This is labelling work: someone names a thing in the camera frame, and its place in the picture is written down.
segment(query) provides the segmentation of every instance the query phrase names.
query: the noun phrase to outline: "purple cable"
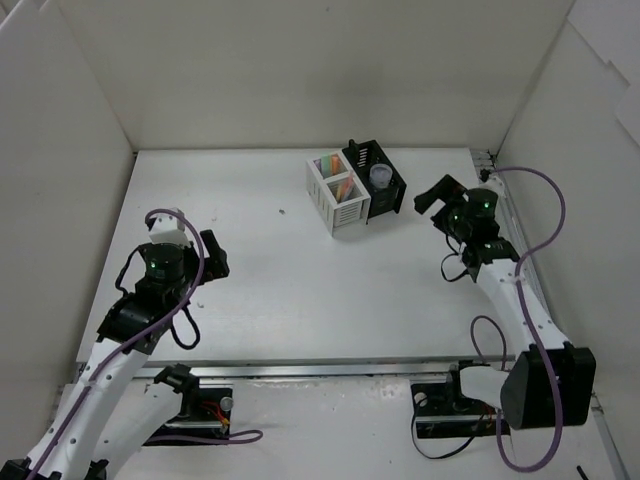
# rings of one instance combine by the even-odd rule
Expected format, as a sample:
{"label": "purple cable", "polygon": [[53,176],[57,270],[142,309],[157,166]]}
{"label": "purple cable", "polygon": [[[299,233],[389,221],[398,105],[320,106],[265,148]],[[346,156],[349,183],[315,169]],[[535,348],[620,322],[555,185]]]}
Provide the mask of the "purple cable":
{"label": "purple cable", "polygon": [[[173,210],[166,209],[166,208],[157,208],[155,210],[151,210],[149,213],[147,213],[147,215],[144,218],[145,223],[147,223],[151,219],[151,217],[153,217],[154,215],[158,215],[158,214],[162,214],[162,213],[166,214],[166,215],[171,215],[171,216],[176,217],[178,220],[180,220],[182,223],[184,223],[184,225],[189,229],[189,231],[193,235],[195,243],[196,243],[196,247],[198,249],[198,256],[200,257],[200,261],[198,263],[198,272],[196,273],[196,277],[195,277],[195,279],[193,281],[193,284],[191,285],[191,288],[187,292],[187,294],[184,296],[182,301],[180,301],[180,303],[178,303],[178,305],[176,305],[173,308],[173,310],[171,310],[169,313],[167,313],[164,317],[162,317],[160,320],[158,320],[153,325],[145,328],[143,331],[141,331],[137,335],[134,335],[133,337],[131,337],[129,340],[124,342],[122,345],[120,345],[118,348],[116,348],[113,352],[111,352],[109,355],[107,355],[107,357],[102,362],[100,362],[98,364],[98,366],[96,367],[95,371],[93,372],[93,375],[91,375],[89,377],[89,381],[90,382],[94,382],[98,378],[100,373],[107,367],[107,365],[109,365],[109,362],[111,362],[116,356],[118,356],[119,353],[123,352],[124,350],[128,349],[130,346],[132,346],[135,343],[137,343],[138,340],[146,337],[150,333],[153,333],[155,330],[161,328],[167,322],[170,322],[171,319],[180,310],[182,310],[182,308],[187,304],[187,302],[189,301],[189,299],[191,298],[193,293],[196,291],[196,288],[198,288],[198,286],[200,285],[200,279],[202,278],[202,274],[204,273],[204,245],[202,244],[202,239],[200,238],[200,234],[195,229],[195,227],[183,215],[181,215],[181,214],[179,214],[177,212],[174,212]],[[58,431],[51,438],[51,441],[49,442],[49,445],[47,445],[47,448],[44,450],[44,452],[40,456],[40,459],[33,466],[33,469],[31,470],[31,473],[29,473],[29,475],[27,476],[26,480],[34,480],[34,478],[36,477],[36,475],[40,471],[40,468],[42,468],[42,465],[44,465],[44,462],[47,461],[47,459],[51,455],[51,452],[53,452],[53,449],[55,448],[55,446],[57,445],[58,441],[62,437],[62,434],[65,432],[65,430],[67,429],[67,427],[71,423],[71,420],[73,420],[75,415],[80,410],[80,407],[82,406],[82,404],[86,400],[86,398],[89,395],[90,391],[91,391],[91,387],[90,386],[86,386],[86,387],[84,387],[82,392],[80,392],[80,395],[78,396],[78,399],[75,401],[75,403],[73,404],[73,406],[69,410],[69,413],[67,414],[67,416],[64,418],[64,420],[60,424],[60,427],[58,428]]]}
{"label": "purple cable", "polygon": [[478,342],[476,342],[475,328],[478,320],[486,320],[491,325],[496,327],[496,330],[498,330],[498,333],[500,334],[500,340],[502,340],[502,365],[500,366],[500,370],[504,370],[507,366],[507,339],[504,336],[504,332],[500,328],[500,325],[498,325],[498,323],[493,318],[487,317],[486,315],[478,315],[476,318],[471,320],[471,326],[469,327],[469,331],[471,333],[471,343],[473,343],[473,348],[475,348],[476,353],[478,354],[478,357],[480,358],[480,361],[482,363],[488,363],[488,362],[485,360],[484,355],[480,351],[480,347],[478,347]]}
{"label": "purple cable", "polygon": [[[254,435],[251,438],[245,438],[244,440],[232,440],[235,437],[244,437],[245,435]],[[255,443],[264,437],[262,430],[244,430],[238,433],[232,433],[227,435],[226,438],[201,438],[192,437],[190,435],[160,435],[158,437],[151,437],[147,440],[149,442],[192,442],[200,443],[202,445],[247,445],[249,443]]]}
{"label": "purple cable", "polygon": [[[525,260],[529,258],[531,255],[533,255],[535,252],[537,252],[538,250],[541,250],[546,246],[548,246],[560,234],[560,230],[562,230],[562,227],[564,226],[564,220],[567,215],[567,205],[565,203],[564,195],[562,194],[560,187],[558,187],[556,182],[554,182],[550,177],[540,172],[539,170],[536,170],[534,168],[529,168],[529,167],[504,167],[504,168],[499,168],[495,170],[493,173],[504,173],[504,172],[533,173],[534,175],[537,175],[538,177],[541,177],[542,179],[546,180],[546,182],[549,185],[551,185],[551,187],[555,190],[556,194],[558,195],[558,199],[560,200],[560,220],[558,221],[558,226],[556,227],[553,234],[547,240],[527,250],[522,255],[522,257],[520,257],[520,260],[518,260],[518,263],[516,264],[516,269],[515,269],[515,277],[519,279],[520,271],[522,270],[522,265],[524,264]],[[520,280],[516,281],[516,289],[518,291],[518,299],[520,300],[520,307],[522,308],[524,319],[527,322],[527,327],[529,327],[529,330],[531,331],[531,336],[533,337],[533,340],[535,341],[536,346],[540,351],[540,356],[542,357],[542,363],[544,363],[545,370],[547,371],[547,376],[549,377],[549,383],[551,385],[551,396],[553,397],[553,407],[554,407],[556,422],[555,422],[555,427],[553,432],[553,440],[551,441],[549,450],[544,455],[544,457],[542,457],[540,461],[526,467],[518,466],[512,463],[511,460],[509,460],[509,458],[507,458],[507,454],[504,450],[504,445],[502,443],[502,428],[501,428],[502,412],[501,411],[498,411],[498,415],[496,416],[496,438],[498,442],[498,450],[500,451],[500,456],[502,457],[502,460],[504,461],[504,463],[509,468],[511,468],[512,470],[515,470],[516,472],[531,473],[531,472],[537,472],[538,470],[547,466],[547,464],[551,461],[551,459],[555,456],[556,452],[558,451],[558,447],[560,446],[560,439],[562,438],[562,425],[563,425],[562,399],[560,397],[560,388],[558,387],[558,381],[556,380],[556,375],[555,375],[555,372],[553,371],[553,365],[551,364],[551,359],[549,358],[549,355],[547,354],[547,351],[544,348],[544,344],[542,343],[542,339],[540,338],[540,335],[538,335],[538,332],[533,323],[533,320],[531,319],[531,314],[529,313],[529,309],[527,308],[527,302],[524,296],[524,289],[522,288],[522,282]]]}

